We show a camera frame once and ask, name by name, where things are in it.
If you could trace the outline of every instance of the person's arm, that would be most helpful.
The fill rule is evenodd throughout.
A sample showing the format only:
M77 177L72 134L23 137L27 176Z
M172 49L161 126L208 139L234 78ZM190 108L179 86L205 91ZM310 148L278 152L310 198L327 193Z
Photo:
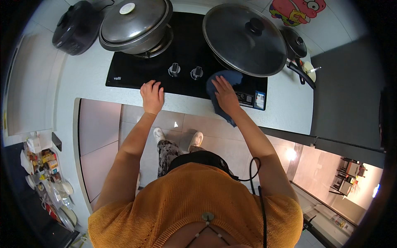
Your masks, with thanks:
M164 89L158 89L160 82L151 80L141 87L145 113L125 138L116 155L94 212L116 201L133 201L139 175L139 161L145 148L150 128L164 103Z
M212 80L212 83L218 91L215 96L219 106L230 115L240 129L251 155L258 157L261 161L258 175L262 194L264 196L283 194L298 201L274 147L247 113L241 109L232 86L222 76L216 77L216 81Z

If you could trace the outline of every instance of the dish towel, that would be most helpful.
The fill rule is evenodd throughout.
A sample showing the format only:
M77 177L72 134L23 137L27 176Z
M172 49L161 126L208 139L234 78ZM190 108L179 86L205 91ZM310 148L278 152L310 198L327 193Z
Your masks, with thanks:
M230 123L233 127L236 127L236 123L234 123L234 120L225 113L221 107L218 104L218 100L216 99L215 92L217 92L214 84L211 82L211 80L216 80L215 76L223 76L231 86L233 85L239 85L241 84L241 79L243 78L243 75L241 72L238 71L232 71L232 70L224 70L224 71L219 71L217 73L214 73L208 80L207 80L207 85L206 85L206 90L207 94L210 96L212 105L214 106L215 113L222 116L225 118L225 120Z

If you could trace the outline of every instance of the woman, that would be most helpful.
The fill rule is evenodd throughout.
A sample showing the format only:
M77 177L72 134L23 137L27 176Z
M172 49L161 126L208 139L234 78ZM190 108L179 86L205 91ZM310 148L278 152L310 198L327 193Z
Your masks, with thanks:
M201 133L193 137L190 153L181 155L176 144L156 129L158 179L135 197L143 148L164 103L164 89L151 80L141 87L145 113L120 147L89 218L95 248L284 248L297 243L302 211L272 144L240 108L231 85L223 77L212 83L220 107L258 158L261 196L250 194L235 180L225 160L199 148Z

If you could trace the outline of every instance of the kitchen counter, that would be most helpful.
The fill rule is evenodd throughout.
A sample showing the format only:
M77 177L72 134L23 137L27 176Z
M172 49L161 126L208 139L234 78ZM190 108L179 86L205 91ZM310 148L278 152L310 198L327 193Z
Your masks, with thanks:
M205 14L206 9L190 8L186 12ZM62 141L58 152L62 175L73 186L71 198L80 231L88 227L92 210L84 186L78 146L78 113L80 98L142 106L137 89L106 87L105 80L113 52L101 47L99 41L79 56L66 56L59 76L54 103L54 132ZM310 56L302 59L310 61ZM163 110L214 118L212 103L208 99L165 93ZM243 107L252 120L261 127L280 129L300 134L310 134L313 114L313 90L301 85L299 77L284 66L283 70L268 78L266 110Z

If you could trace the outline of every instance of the black glass cooktop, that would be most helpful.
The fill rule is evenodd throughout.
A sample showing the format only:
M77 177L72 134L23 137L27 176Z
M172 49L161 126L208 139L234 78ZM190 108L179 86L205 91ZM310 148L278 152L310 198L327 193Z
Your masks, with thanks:
M226 68L215 58L202 33L204 15L174 12L168 23L173 30L171 45L163 53L152 58L137 58L123 52L115 52L110 64L106 86L140 88L151 79L161 81L164 92L209 99L206 93L208 78ZM177 77L168 69L178 63ZM191 71L202 68L202 76L194 80ZM255 92L267 94L267 78L244 75L236 92L255 96Z

